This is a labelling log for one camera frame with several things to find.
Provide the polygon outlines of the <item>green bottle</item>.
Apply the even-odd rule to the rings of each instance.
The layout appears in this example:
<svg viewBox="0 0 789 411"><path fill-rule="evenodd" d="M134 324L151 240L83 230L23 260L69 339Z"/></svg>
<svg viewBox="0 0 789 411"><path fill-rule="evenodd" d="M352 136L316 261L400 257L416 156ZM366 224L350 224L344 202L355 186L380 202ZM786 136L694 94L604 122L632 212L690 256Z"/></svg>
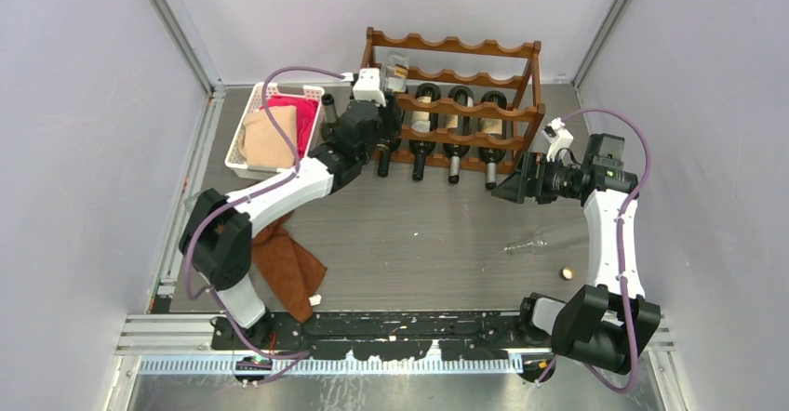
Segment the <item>green bottle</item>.
<svg viewBox="0 0 789 411"><path fill-rule="evenodd" d="M320 134L323 141L328 141L339 124L339 116L336 109L335 98L330 93L325 93L321 97L322 108L324 111L324 122L320 126Z"/></svg>

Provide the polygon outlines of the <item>dark bottle white label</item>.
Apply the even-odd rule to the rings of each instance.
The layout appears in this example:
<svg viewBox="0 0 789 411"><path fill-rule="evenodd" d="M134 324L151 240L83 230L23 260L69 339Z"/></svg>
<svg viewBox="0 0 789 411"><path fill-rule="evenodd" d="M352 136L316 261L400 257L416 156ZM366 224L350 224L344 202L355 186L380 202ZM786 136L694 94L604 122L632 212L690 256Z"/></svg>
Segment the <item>dark bottle white label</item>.
<svg viewBox="0 0 789 411"><path fill-rule="evenodd" d="M441 97L440 88L432 83L424 83L417 87L416 101L423 103L434 102ZM411 130L419 133L429 133L437 128L438 114L427 111L413 111L411 115ZM434 151L435 143L421 139L411 139L408 147L414 155L412 179L422 181L427 157Z"/></svg>

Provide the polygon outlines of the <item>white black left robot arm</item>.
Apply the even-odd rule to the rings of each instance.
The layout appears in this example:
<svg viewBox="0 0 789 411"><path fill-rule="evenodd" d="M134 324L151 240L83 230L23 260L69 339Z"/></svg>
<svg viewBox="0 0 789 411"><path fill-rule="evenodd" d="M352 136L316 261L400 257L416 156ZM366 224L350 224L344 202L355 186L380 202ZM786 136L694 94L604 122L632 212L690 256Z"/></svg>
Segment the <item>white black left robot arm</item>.
<svg viewBox="0 0 789 411"><path fill-rule="evenodd" d="M355 180L375 148L402 130L396 96L354 96L324 141L299 164L244 190L201 192L181 234L179 250L235 321L234 334L250 349L272 334L264 302L251 283L252 239L265 227Z"/></svg>

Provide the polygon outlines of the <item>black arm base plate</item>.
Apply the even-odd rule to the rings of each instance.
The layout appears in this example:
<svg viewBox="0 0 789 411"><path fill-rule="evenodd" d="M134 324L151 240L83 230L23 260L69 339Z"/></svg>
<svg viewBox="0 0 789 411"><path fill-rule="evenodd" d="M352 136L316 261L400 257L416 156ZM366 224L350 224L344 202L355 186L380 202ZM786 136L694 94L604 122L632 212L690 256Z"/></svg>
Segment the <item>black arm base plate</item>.
<svg viewBox="0 0 789 411"><path fill-rule="evenodd" d="M417 361L431 350L451 362L554 358L548 337L529 330L519 312L317 312L304 323L268 312L241 333L224 316L209 322L215 351L265 351L288 359Z"/></svg>

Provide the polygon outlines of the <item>clear bottle brown label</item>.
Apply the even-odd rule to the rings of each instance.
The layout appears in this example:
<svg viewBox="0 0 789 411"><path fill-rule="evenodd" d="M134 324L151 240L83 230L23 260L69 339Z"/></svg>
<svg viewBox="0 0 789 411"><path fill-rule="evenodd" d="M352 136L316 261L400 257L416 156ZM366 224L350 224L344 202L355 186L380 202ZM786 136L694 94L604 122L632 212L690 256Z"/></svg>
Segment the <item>clear bottle brown label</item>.
<svg viewBox="0 0 789 411"><path fill-rule="evenodd" d="M393 94L408 92L408 56L390 51L381 66L381 90Z"/></svg>

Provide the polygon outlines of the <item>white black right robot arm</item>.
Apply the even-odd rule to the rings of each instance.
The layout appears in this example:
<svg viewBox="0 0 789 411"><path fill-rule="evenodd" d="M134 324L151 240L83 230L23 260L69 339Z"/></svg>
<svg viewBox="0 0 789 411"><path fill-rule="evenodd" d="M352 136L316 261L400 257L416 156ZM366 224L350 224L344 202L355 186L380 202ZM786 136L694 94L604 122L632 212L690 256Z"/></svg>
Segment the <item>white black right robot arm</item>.
<svg viewBox="0 0 789 411"><path fill-rule="evenodd" d="M622 137L594 134L582 160L566 164L561 154L572 135L556 127L543 134L547 152L524 155L492 194L515 204L528 198L539 205L579 201L588 231L588 278L568 301L531 294L522 303L516 333L528 346L547 339L558 356L628 374L661 320L660 307L646 299L635 260L635 212L648 177L624 169Z"/></svg>

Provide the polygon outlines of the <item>dark wine bottle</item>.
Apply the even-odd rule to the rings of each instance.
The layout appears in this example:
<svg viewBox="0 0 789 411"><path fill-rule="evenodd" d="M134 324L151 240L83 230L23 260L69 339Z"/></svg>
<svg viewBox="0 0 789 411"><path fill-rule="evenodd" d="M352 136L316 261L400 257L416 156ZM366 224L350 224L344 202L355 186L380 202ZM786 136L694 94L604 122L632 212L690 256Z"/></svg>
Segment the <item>dark wine bottle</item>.
<svg viewBox="0 0 789 411"><path fill-rule="evenodd" d="M474 104L473 92L467 86L455 86L449 91L449 96L461 106ZM471 118L461 115L449 115L445 122L446 130L451 135L467 136L471 133ZM469 152L468 145L444 143L443 151L449 160L448 183L457 184L460 181L461 160Z"/></svg>

